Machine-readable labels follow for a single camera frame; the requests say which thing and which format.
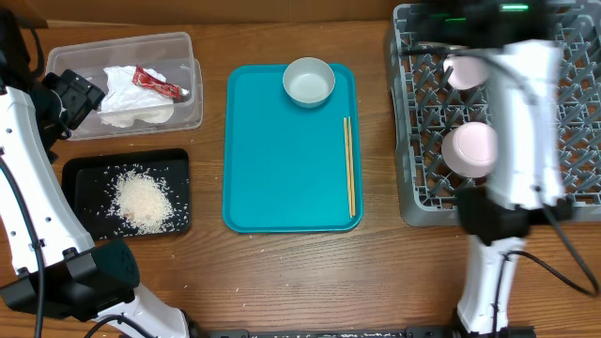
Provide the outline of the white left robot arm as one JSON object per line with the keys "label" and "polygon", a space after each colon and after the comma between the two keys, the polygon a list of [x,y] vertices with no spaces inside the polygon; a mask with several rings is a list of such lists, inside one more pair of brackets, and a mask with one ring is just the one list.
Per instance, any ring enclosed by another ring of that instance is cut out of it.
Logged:
{"label": "white left robot arm", "polygon": [[30,69],[20,21],[1,10],[1,220],[17,281],[1,288],[13,311],[109,324],[128,337],[200,337],[183,311],[140,281],[122,240],[96,246],[71,209],[52,168],[51,148],[97,109],[103,91],[74,71]]}

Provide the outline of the grey small bowl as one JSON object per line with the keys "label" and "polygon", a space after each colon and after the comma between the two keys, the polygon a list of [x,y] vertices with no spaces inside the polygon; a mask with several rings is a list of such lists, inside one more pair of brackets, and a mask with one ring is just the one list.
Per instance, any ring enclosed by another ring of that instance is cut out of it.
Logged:
{"label": "grey small bowl", "polygon": [[300,107],[316,108],[323,104],[335,87],[335,75],[329,64],[315,57],[303,57],[284,71],[286,94]]}

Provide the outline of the white napkin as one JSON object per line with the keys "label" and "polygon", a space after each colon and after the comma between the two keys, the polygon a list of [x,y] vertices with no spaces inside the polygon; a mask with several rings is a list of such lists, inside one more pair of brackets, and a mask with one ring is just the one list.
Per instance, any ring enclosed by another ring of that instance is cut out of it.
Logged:
{"label": "white napkin", "polygon": [[114,66],[103,70],[109,90],[98,110],[103,124],[129,128],[136,120],[161,124],[171,118],[175,111],[173,99],[135,84],[135,66]]}

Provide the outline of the wooden chopstick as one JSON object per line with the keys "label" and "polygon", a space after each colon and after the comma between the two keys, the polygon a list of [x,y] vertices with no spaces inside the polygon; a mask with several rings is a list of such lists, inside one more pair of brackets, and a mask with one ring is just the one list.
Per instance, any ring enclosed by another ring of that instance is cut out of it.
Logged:
{"label": "wooden chopstick", "polygon": [[343,117],[344,127],[344,139],[345,139],[345,153],[346,153],[346,170],[347,170],[347,197],[348,197],[348,211],[349,218],[353,218],[353,197],[352,197],[352,176],[350,171],[350,154],[349,154],[349,141],[348,141],[348,124],[347,117]]}
{"label": "wooden chopstick", "polygon": [[355,172],[354,172],[354,154],[353,154],[353,137],[351,117],[347,118],[347,137],[348,137],[348,155],[349,155],[349,172],[350,172],[350,193],[351,193],[351,212],[352,216],[356,216],[356,188],[355,188]]}

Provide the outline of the red snack wrapper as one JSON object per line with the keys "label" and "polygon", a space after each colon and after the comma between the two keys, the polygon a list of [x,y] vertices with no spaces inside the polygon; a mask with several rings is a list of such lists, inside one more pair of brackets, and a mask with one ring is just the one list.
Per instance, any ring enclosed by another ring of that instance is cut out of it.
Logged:
{"label": "red snack wrapper", "polygon": [[184,96],[182,89],[179,86],[163,82],[151,76],[139,65],[137,65],[135,68],[135,72],[132,77],[132,83],[136,86],[153,90],[167,98],[174,100],[180,100]]}

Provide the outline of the pink bowl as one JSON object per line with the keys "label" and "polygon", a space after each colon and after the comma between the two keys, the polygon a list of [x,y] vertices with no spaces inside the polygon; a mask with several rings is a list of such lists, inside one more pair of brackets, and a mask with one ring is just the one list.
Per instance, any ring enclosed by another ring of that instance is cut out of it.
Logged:
{"label": "pink bowl", "polygon": [[441,154],[447,166],[462,177],[485,177],[497,159],[497,134],[485,123],[466,123],[444,137]]}

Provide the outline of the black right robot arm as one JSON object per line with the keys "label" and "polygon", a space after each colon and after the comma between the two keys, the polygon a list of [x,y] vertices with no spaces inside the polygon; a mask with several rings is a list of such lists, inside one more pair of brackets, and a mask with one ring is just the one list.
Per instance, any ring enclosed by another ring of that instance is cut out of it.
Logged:
{"label": "black right robot arm", "polygon": [[562,50],[545,1],[424,1],[416,54],[466,56],[488,68],[488,109],[497,159],[486,184],[455,195],[470,240],[468,276],[456,308],[465,337],[507,332],[504,310],[514,267],[536,224],[572,215],[557,154],[557,89]]}

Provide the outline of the white round plate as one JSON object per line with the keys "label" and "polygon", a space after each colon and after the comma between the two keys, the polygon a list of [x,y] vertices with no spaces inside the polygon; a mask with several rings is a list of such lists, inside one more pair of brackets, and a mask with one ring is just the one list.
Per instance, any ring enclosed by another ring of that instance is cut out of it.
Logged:
{"label": "white round plate", "polygon": [[488,65],[473,56],[447,56],[443,70],[449,74],[448,83],[457,90],[468,90],[484,83],[489,76]]}

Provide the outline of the pile of rice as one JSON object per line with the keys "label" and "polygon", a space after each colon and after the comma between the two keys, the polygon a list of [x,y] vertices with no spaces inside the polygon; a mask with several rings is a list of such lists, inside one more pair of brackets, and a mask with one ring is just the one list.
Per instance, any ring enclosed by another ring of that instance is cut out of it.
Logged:
{"label": "pile of rice", "polygon": [[173,228],[176,209],[169,200],[171,191],[164,177],[154,177],[156,171],[135,164],[120,170],[109,181],[109,206],[106,217],[121,221],[125,230],[136,235],[154,235]]}

